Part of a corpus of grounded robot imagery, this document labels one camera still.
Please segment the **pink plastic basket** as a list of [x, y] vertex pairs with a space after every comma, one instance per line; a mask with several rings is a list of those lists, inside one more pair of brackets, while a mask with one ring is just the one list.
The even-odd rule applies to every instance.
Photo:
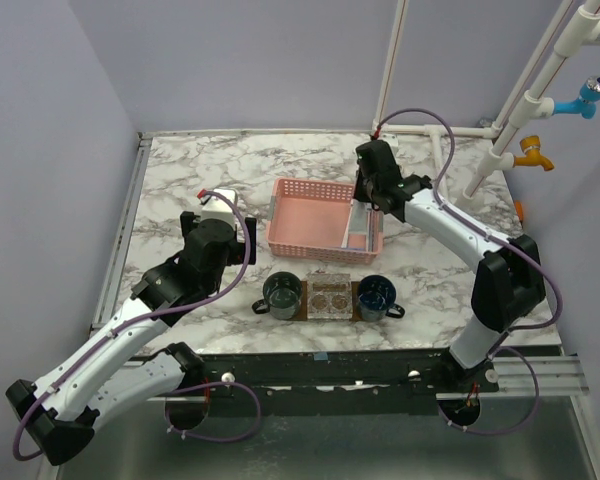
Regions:
[[266, 226], [271, 253], [279, 257], [371, 264], [383, 249], [383, 217], [370, 210], [367, 230], [351, 233], [353, 191], [350, 183], [278, 178]]

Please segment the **dark green mug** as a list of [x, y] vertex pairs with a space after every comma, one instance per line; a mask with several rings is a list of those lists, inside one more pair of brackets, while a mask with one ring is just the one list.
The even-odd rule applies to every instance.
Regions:
[[252, 304], [252, 311], [270, 314], [278, 320], [292, 320], [301, 309], [302, 295], [302, 282], [296, 275], [276, 272], [265, 280], [262, 298]]

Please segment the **brown wooden oval tray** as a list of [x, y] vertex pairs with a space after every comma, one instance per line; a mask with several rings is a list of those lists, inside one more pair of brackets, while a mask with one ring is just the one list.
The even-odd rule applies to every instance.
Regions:
[[355, 294], [359, 282], [351, 281], [347, 292], [350, 299], [345, 301], [345, 291], [320, 291], [315, 294], [308, 286], [307, 281], [302, 281], [303, 296], [301, 309], [292, 319], [297, 322], [305, 321], [361, 321], [356, 311]]

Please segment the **clear textured acrylic holder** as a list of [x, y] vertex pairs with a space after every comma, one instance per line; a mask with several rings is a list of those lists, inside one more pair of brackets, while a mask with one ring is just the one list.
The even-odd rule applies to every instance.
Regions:
[[353, 316], [349, 274], [312, 273], [307, 276], [307, 319], [348, 321]]

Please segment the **dark blue mug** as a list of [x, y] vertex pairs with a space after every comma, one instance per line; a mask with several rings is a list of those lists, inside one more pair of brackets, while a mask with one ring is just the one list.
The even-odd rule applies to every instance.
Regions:
[[361, 320], [378, 322], [385, 317], [402, 319], [405, 310], [396, 303], [394, 284], [381, 275], [369, 275], [358, 284], [355, 294], [356, 311]]

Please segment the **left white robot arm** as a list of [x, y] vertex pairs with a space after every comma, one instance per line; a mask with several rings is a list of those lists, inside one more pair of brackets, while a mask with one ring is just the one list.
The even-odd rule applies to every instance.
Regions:
[[70, 358], [7, 389], [20, 420], [16, 433], [28, 433], [58, 466], [126, 409], [158, 394], [194, 393], [207, 374], [202, 358], [184, 342], [169, 344], [132, 370], [124, 365], [192, 309], [215, 300], [226, 267], [255, 264], [257, 221], [241, 223], [243, 241], [223, 220], [182, 213], [183, 249], [146, 271], [113, 317]]

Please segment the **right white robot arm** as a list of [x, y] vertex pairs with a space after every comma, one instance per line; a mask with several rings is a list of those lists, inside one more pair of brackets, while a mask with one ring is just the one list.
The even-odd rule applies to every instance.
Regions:
[[527, 235], [510, 238], [444, 201], [428, 176], [401, 175], [390, 145], [371, 140], [355, 149], [354, 199], [432, 236], [475, 274], [473, 316], [448, 347], [440, 379], [460, 392], [476, 380], [482, 364], [507, 330], [546, 298], [537, 244]]

